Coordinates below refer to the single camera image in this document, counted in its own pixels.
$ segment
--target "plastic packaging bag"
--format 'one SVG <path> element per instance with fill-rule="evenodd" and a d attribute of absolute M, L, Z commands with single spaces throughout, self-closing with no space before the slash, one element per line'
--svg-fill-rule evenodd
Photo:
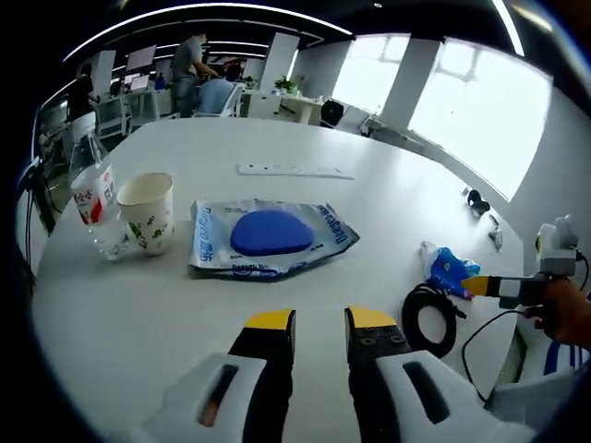
<path fill-rule="evenodd" d="M 449 247 L 421 242 L 421 263 L 425 280 L 431 286 L 471 300 L 473 295 L 462 286 L 462 280 L 478 275 L 480 266 L 472 260 L 456 257 Z"/>
<path fill-rule="evenodd" d="M 242 216 L 255 210 L 285 210 L 314 232 L 314 241 L 301 252 L 246 257 L 230 245 L 230 236 Z M 359 236 L 339 218 L 329 204 L 308 205 L 267 200 L 198 202 L 191 207 L 193 241 L 189 267 L 204 277 L 241 280 L 277 280 L 342 254 Z"/>

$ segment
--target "bottle label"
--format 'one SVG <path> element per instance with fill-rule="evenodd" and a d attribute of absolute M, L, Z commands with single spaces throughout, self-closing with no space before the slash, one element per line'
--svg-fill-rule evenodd
<path fill-rule="evenodd" d="M 111 166 L 93 183 L 73 189 L 74 201 L 84 224 L 94 224 L 101 220 L 105 208 L 115 199 L 115 181 Z"/>

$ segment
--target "plastic water bottle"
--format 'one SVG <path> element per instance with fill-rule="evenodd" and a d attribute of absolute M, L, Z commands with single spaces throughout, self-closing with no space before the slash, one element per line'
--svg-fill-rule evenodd
<path fill-rule="evenodd" d="M 96 114 L 72 122 L 74 149 L 69 182 L 80 218 L 94 244 L 110 260 L 123 255 L 128 245 L 125 225 L 115 201 L 116 187 L 109 153 L 95 133 Z"/>

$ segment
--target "round table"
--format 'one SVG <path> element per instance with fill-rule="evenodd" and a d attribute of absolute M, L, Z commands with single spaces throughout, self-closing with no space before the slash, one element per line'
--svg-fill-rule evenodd
<path fill-rule="evenodd" d="M 119 185 L 143 172 L 164 171 L 175 179 L 173 251 L 153 258 L 130 251 L 108 262 L 70 201 L 44 250 L 32 306 L 57 380 L 103 435 L 158 411 L 166 388 L 209 354 L 227 352 L 248 317 L 292 307 L 294 393 L 283 439 L 357 442 L 344 308 L 362 305 L 400 318 L 405 296 L 423 281 L 423 240 L 473 259 L 482 273 L 523 272 L 521 241 L 497 216 L 504 243 L 495 250 L 488 238 L 492 222 L 473 217 L 461 180 L 435 162 L 372 139 L 267 120 L 165 120 L 140 128 L 111 157 Z M 237 165 L 244 162 L 338 167 L 355 180 L 239 175 Z M 240 198 L 328 202 L 361 239 L 342 256 L 285 281 L 191 280 L 191 203 Z M 461 345 L 500 310 L 493 299 L 452 299 L 468 319 L 458 319 L 455 347 L 443 361 L 464 374 Z M 514 316 L 502 317 L 468 348 L 468 364 L 485 396 L 514 326 Z"/>

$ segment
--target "gray shirt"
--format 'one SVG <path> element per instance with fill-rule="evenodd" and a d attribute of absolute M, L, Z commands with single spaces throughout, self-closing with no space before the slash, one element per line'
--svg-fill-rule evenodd
<path fill-rule="evenodd" d="M 190 37 L 176 48 L 173 59 L 173 80 L 180 78 L 195 78 L 197 71 L 194 62 L 201 61 L 201 43 L 197 37 Z"/>

